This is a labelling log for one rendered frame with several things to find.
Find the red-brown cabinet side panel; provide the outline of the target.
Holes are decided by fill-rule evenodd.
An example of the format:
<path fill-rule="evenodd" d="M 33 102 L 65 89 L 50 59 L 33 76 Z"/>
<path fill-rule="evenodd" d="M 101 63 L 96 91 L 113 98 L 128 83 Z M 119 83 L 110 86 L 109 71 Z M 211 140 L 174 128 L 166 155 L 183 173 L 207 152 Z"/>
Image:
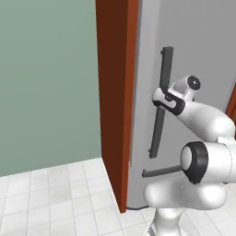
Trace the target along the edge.
<path fill-rule="evenodd" d="M 101 157 L 119 210 L 127 205 L 139 0 L 95 0 Z"/>
<path fill-rule="evenodd" d="M 234 123 L 236 123 L 236 84 L 234 85 L 233 91 L 231 93 L 230 100 L 226 109 L 226 114 Z"/>

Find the grey fridge door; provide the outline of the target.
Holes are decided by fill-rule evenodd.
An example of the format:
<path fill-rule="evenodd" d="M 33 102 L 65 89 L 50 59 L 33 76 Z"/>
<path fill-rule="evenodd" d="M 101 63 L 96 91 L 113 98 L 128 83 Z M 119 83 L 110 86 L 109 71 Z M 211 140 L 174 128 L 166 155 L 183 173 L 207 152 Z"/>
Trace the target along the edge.
<path fill-rule="evenodd" d="M 161 50 L 173 48 L 171 82 L 193 75 L 201 88 L 195 100 L 227 109 L 236 82 L 236 0 L 139 0 L 136 75 L 130 145 L 127 207 L 147 206 L 146 184 L 180 173 L 144 178 L 143 171 L 177 166 L 183 146 L 196 136 L 166 112 L 158 156 L 149 156 L 157 108 L 151 97 L 159 86 Z"/>

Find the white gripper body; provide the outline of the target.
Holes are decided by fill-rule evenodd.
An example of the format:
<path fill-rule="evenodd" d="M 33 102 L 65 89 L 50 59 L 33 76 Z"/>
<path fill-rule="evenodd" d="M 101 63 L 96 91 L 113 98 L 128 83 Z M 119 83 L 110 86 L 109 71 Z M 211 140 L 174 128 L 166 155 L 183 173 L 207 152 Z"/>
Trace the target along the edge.
<path fill-rule="evenodd" d="M 175 96 L 169 92 L 167 87 L 159 87 L 152 96 L 153 102 L 157 106 L 162 106 L 167 110 L 174 110 L 177 105 Z"/>

